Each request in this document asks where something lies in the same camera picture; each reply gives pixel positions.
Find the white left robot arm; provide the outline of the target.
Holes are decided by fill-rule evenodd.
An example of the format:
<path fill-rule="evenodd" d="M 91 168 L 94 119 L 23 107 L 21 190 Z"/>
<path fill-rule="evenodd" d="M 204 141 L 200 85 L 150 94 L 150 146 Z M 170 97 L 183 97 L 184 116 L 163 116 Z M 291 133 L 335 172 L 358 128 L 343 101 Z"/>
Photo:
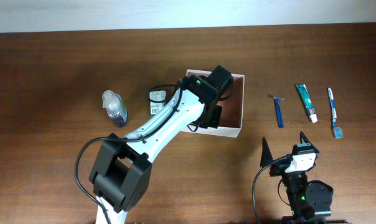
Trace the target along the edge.
<path fill-rule="evenodd" d="M 148 189 L 157 155 L 186 126 L 217 128 L 232 74 L 217 66 L 210 75 L 189 75 L 168 104 L 123 138 L 111 134 L 102 144 L 89 175 L 98 203 L 97 223 L 124 223 Z"/>

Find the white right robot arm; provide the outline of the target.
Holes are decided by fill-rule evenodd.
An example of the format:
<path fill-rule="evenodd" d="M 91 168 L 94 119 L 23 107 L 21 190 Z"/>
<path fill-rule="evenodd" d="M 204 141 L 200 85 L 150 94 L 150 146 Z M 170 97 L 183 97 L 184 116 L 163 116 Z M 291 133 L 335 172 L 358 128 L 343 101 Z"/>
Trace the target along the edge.
<path fill-rule="evenodd" d="M 303 132 L 299 139 L 300 143 L 293 146 L 291 153 L 273 159 L 267 140 L 263 138 L 261 171 L 269 168 L 270 176 L 281 177 L 280 183 L 284 185 L 291 215 L 282 217 L 280 223 L 327 223 L 334 189 L 320 180 L 308 180 L 306 172 L 316 166 L 319 150 Z"/>

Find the white cardboard box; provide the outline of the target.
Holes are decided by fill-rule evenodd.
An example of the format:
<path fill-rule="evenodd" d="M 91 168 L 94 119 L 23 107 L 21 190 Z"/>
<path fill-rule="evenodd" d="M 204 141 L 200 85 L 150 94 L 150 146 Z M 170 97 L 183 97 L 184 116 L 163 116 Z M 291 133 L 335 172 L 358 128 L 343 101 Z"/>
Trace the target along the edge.
<path fill-rule="evenodd" d="M 222 106 L 218 128 L 204 129 L 200 128 L 197 122 L 204 110 L 204 104 L 199 101 L 200 93 L 197 87 L 197 79 L 200 75 L 208 76 L 210 73 L 202 70 L 188 70 L 183 78 L 184 93 L 181 106 L 185 108 L 185 113 L 195 120 L 187 123 L 182 130 L 184 132 L 235 138 L 242 128 L 245 76 L 232 74 L 235 91 L 230 98 L 218 102 L 218 105 Z"/>

